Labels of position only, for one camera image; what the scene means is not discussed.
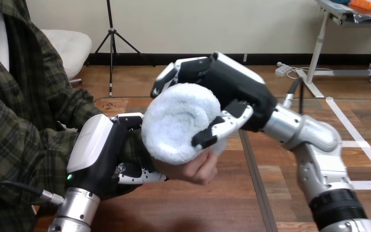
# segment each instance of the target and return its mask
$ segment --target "green plaid flannel shirt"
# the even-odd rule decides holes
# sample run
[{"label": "green plaid flannel shirt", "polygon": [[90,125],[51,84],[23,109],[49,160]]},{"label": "green plaid flannel shirt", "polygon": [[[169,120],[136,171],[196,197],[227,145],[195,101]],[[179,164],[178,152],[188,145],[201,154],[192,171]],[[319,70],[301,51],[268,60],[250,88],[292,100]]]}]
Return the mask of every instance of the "green plaid flannel shirt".
[{"label": "green plaid flannel shirt", "polygon": [[[12,180],[63,195],[66,166],[78,133],[101,114],[93,96],[70,86],[62,60],[45,35],[31,22],[25,0],[0,0],[8,34],[10,70],[0,63],[0,180]],[[130,132],[119,162],[153,169],[141,141]],[[120,189],[110,197],[133,188]],[[0,186],[0,231],[30,231],[31,205],[45,202],[13,187]]]}]

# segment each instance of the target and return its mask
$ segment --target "orange object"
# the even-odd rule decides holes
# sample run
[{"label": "orange object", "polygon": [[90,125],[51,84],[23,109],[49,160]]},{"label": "orange object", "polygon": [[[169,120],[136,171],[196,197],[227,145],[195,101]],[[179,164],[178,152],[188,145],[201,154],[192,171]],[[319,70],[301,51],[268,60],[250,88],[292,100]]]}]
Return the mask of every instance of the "orange object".
[{"label": "orange object", "polygon": [[371,0],[351,0],[351,5],[371,10]]}]

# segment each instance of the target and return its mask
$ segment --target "tripod stand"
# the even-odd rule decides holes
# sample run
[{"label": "tripod stand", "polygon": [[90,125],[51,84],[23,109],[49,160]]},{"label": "tripod stand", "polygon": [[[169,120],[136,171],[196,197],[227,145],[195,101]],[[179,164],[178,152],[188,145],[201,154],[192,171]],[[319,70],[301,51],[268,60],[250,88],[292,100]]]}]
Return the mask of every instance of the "tripod stand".
[{"label": "tripod stand", "polygon": [[94,56],[97,55],[97,53],[99,52],[100,48],[103,46],[104,42],[106,42],[107,38],[109,38],[109,36],[111,36],[111,39],[110,39],[110,91],[109,91],[109,96],[112,96],[112,85],[113,85],[113,58],[114,56],[118,55],[117,51],[116,51],[116,43],[114,41],[114,35],[117,35],[120,39],[122,39],[125,43],[127,43],[127,45],[129,45],[131,48],[133,48],[134,51],[137,52],[137,54],[139,54],[140,56],[142,56],[143,58],[145,58],[145,60],[150,63],[153,67],[155,67],[156,65],[150,61],[147,56],[143,56],[143,54],[137,50],[133,45],[131,45],[125,38],[123,38],[123,36],[121,36],[119,33],[117,33],[117,30],[113,28],[113,20],[112,20],[112,12],[110,10],[110,0],[107,0],[107,12],[109,13],[109,23],[110,23],[110,30],[109,32],[107,33],[106,37],[104,38],[103,42],[101,42],[100,46],[97,48],[97,50],[95,51],[95,53],[93,54],[93,56],[89,57],[86,61],[86,66],[89,65],[89,61],[91,58],[93,58]]}]

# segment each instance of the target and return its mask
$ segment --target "table leg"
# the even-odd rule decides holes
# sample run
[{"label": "table leg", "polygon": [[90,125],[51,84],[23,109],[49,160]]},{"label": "table leg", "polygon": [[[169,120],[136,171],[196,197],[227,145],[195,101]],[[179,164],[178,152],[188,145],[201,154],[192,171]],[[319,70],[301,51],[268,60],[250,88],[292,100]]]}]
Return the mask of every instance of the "table leg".
[{"label": "table leg", "polygon": [[321,31],[319,32],[319,36],[316,39],[316,45],[314,50],[314,55],[312,56],[311,65],[309,66],[309,72],[308,76],[306,77],[305,82],[310,84],[312,83],[312,79],[314,77],[316,65],[318,64],[319,55],[321,54],[322,45],[324,44],[325,39],[325,32],[328,25],[328,19],[329,19],[330,13],[325,12],[324,14],[324,21],[322,22]]},{"label": "table leg", "polygon": [[318,90],[318,88],[313,84],[312,79],[314,78],[314,73],[316,70],[316,65],[318,64],[319,55],[321,54],[322,45],[324,44],[325,32],[328,24],[330,13],[324,12],[324,20],[322,21],[321,31],[319,32],[318,38],[316,39],[316,45],[314,49],[314,54],[312,56],[311,65],[309,66],[308,75],[302,70],[298,72],[298,75],[302,77],[309,91],[317,98],[323,98],[324,95]]}]

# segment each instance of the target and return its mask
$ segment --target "power strip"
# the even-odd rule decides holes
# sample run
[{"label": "power strip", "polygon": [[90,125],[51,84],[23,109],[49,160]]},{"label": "power strip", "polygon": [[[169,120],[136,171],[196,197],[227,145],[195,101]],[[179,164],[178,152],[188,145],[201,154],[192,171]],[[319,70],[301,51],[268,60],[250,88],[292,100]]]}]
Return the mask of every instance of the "power strip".
[{"label": "power strip", "polygon": [[277,68],[275,70],[275,75],[278,76],[286,76],[286,74],[291,70],[291,67],[289,67],[286,64],[283,64],[281,67]]}]

